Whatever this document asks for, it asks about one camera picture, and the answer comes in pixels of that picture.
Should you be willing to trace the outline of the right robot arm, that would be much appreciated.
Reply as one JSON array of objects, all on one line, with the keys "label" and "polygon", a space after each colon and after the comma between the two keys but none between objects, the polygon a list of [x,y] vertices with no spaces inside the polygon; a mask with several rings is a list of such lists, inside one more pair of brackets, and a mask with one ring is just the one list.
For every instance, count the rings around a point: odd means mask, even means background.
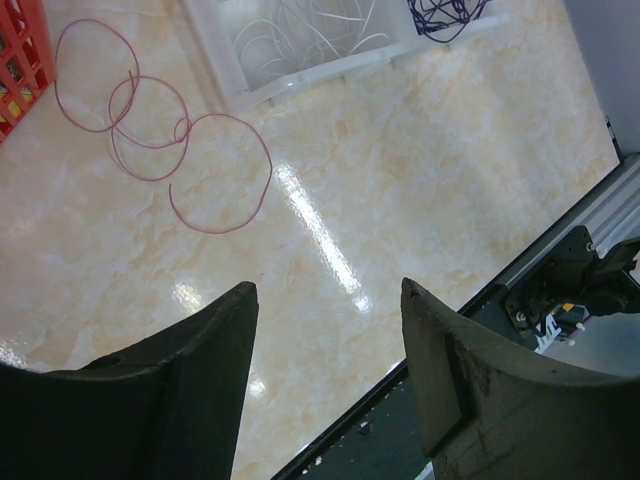
[{"label": "right robot arm", "polygon": [[623,240],[604,257],[584,226],[573,228],[513,288],[503,308],[515,329],[538,338],[547,334],[547,316],[566,303],[595,316],[639,312],[639,239]]}]

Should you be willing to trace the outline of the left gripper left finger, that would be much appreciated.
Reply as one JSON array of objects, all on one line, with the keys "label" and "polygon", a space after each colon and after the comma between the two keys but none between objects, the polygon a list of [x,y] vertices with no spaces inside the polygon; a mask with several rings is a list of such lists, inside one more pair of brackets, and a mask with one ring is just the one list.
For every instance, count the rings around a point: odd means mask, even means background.
[{"label": "left gripper left finger", "polygon": [[227,479],[254,348],[257,288],[77,370],[1,368],[5,479]]}]

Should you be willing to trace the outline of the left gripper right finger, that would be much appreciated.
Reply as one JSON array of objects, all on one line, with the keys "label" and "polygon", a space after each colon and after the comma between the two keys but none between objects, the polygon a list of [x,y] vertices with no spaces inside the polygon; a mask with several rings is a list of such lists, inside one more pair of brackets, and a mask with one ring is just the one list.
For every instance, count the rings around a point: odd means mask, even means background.
[{"label": "left gripper right finger", "polygon": [[439,479],[635,479],[639,382],[528,350],[401,284],[425,455]]}]

